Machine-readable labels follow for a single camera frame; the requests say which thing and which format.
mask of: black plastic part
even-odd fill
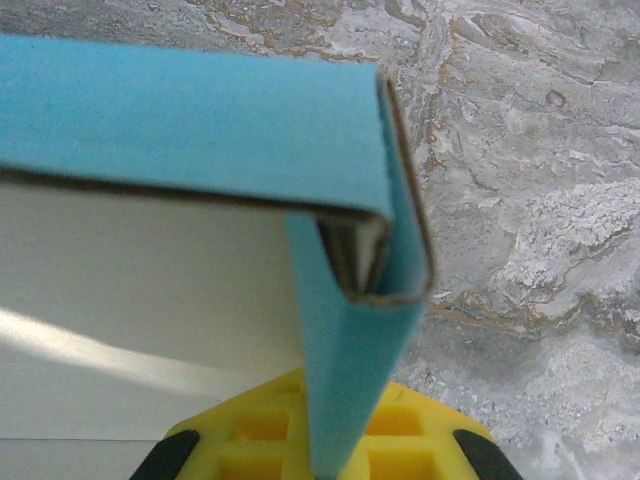
[[[161,440],[130,480],[175,480],[199,441],[200,434],[195,430],[185,430]]]
[[[479,480],[524,480],[502,450],[469,430],[453,432]]]

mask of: marble countertop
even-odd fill
[[[397,378],[526,478],[640,479],[637,0],[3,0],[0,31],[377,62],[439,274]]]

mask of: yellow plastic base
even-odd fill
[[[186,420],[201,440],[176,480],[312,480],[304,373],[296,370]],[[452,433],[478,422],[392,383],[339,480],[477,480]]]

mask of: blue cardboard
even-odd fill
[[[312,468],[337,477],[432,280],[376,67],[14,36],[0,58],[5,179],[290,212]]]

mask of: white surface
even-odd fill
[[[0,478],[121,480],[129,478],[154,442],[0,440]]]
[[[2,186],[0,267],[0,438],[156,440],[302,364],[279,215]]]

